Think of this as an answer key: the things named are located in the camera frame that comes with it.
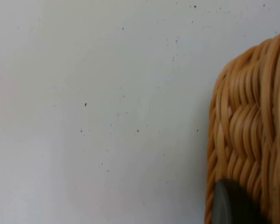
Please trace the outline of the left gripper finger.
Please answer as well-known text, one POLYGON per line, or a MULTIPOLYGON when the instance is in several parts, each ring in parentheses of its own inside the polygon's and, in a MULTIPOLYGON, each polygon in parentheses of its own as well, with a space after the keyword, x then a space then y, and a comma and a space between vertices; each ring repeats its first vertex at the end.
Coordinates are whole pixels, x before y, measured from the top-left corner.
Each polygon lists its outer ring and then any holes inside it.
POLYGON ((211 221, 213 224, 266 224, 267 218, 237 182, 221 179, 215 185, 211 221))

